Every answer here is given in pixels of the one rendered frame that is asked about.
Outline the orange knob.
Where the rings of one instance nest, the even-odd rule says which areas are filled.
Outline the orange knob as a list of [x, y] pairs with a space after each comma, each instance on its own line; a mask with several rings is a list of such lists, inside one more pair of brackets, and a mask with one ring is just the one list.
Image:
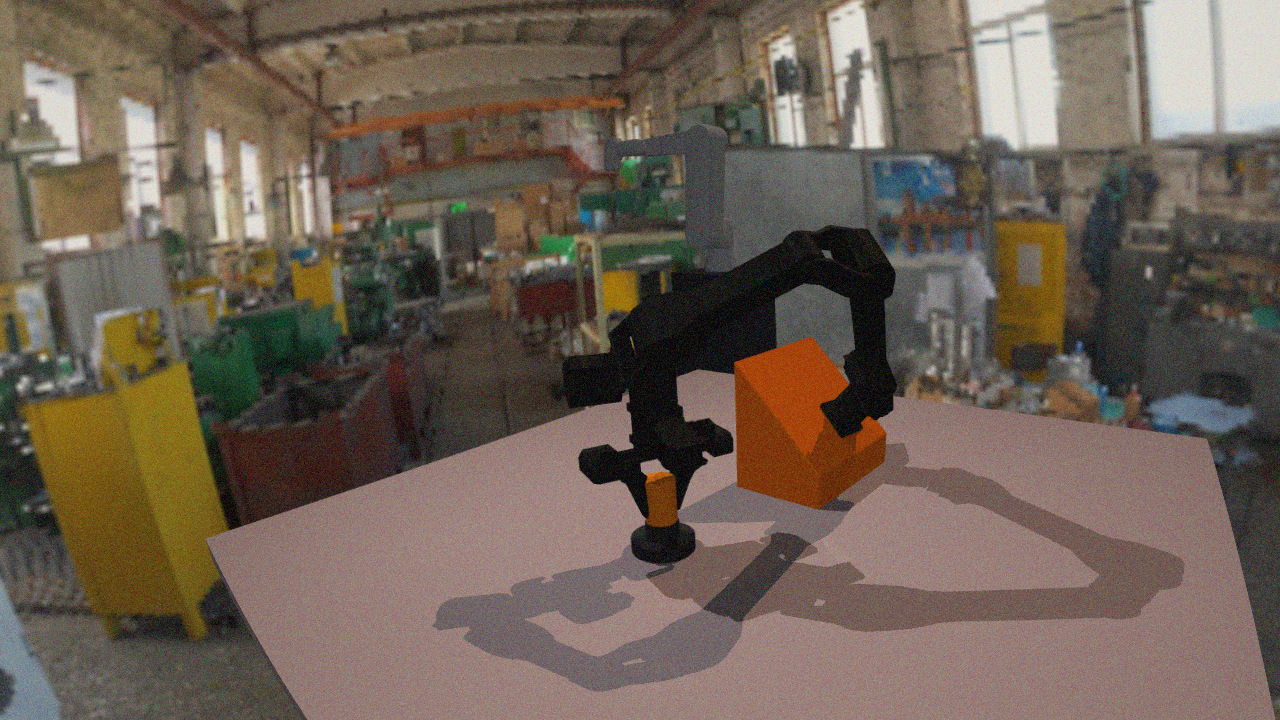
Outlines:
[[678, 521], [675, 475], [657, 471], [646, 475], [646, 498], [650, 527], [669, 527]]

